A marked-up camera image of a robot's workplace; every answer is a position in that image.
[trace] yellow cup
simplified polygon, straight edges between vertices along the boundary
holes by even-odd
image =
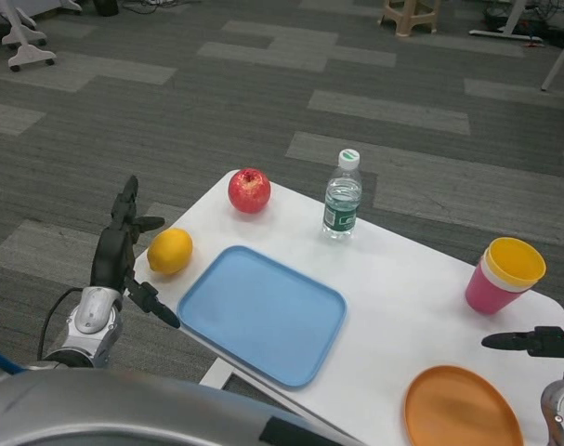
[[[531,287],[545,275],[545,261],[528,243],[501,237],[490,243],[485,254],[490,270],[513,286]]]

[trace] lemon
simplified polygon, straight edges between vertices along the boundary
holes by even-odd
[[[192,238],[185,230],[171,228],[160,232],[148,249],[150,268],[163,274],[174,274],[189,264]]]

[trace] plastic bottle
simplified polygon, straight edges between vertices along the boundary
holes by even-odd
[[[349,237],[354,230],[362,196],[359,164],[360,154],[357,151],[342,150],[339,153],[339,167],[327,183],[322,230],[332,239]]]

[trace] beige stool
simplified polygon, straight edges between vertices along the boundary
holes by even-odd
[[[384,19],[395,21],[395,34],[399,37],[407,37],[415,25],[428,23],[431,32],[437,31],[437,20],[439,18],[440,0],[434,1],[434,7],[430,7],[421,0],[385,0],[383,15],[378,20],[380,25]]]

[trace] orange plate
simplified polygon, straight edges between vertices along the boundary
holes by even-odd
[[[513,410],[485,379],[442,365],[419,374],[405,397],[413,446],[523,446]]]

